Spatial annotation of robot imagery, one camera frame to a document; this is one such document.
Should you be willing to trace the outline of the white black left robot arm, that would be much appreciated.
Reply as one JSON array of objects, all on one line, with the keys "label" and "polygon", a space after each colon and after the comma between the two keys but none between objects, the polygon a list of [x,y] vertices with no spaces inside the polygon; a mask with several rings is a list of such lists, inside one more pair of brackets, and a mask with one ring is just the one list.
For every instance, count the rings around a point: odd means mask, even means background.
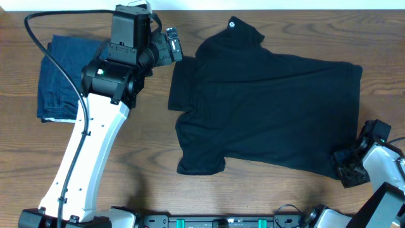
[{"label": "white black left robot arm", "polygon": [[176,28],[163,29],[151,5],[118,5],[111,38],[100,44],[82,70],[78,111],[59,170],[37,208],[22,211],[19,227],[142,227],[140,215],[125,207],[97,210],[101,177],[115,138],[136,105],[153,68],[183,57]]}]

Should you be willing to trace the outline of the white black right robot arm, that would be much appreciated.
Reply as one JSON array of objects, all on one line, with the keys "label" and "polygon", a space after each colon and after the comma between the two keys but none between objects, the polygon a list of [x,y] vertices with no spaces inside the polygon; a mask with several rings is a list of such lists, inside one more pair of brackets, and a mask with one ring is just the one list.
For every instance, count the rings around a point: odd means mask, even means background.
[{"label": "white black right robot arm", "polygon": [[381,120],[368,120],[352,146],[332,155],[342,185],[370,182],[370,199],[352,217],[317,206],[303,227],[404,227],[404,153],[388,140],[390,130]]}]

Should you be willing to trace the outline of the black t-shirt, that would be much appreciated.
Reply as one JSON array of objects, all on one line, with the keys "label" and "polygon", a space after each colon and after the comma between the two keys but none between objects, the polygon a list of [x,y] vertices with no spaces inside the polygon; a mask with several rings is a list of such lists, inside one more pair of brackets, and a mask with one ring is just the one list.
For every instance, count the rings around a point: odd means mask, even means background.
[{"label": "black t-shirt", "polygon": [[227,158],[336,178],[332,153],[356,140],[363,69],[277,54],[231,17],[175,64],[168,109],[183,151],[177,172],[213,175]]}]

